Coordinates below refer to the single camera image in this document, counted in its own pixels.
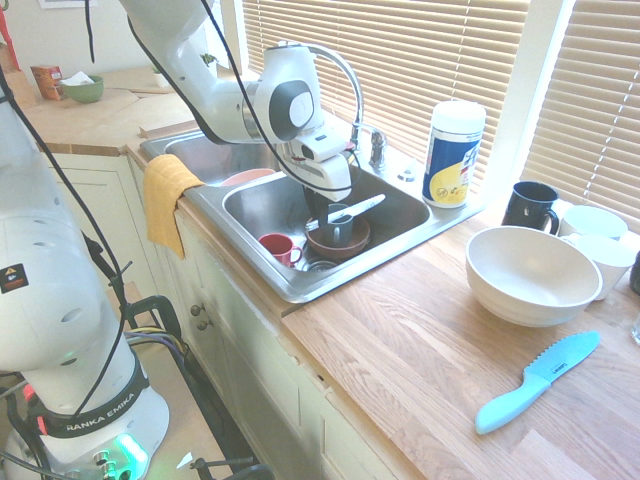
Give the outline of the white gripper block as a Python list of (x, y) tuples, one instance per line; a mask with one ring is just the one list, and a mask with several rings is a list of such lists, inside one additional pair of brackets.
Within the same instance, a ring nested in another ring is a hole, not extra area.
[(319, 218), (317, 193), (322, 205), (329, 205), (332, 200), (343, 200), (352, 191), (350, 167), (343, 152), (325, 160), (315, 161), (303, 158), (285, 146), (285, 173), (303, 185), (306, 204), (315, 220)]

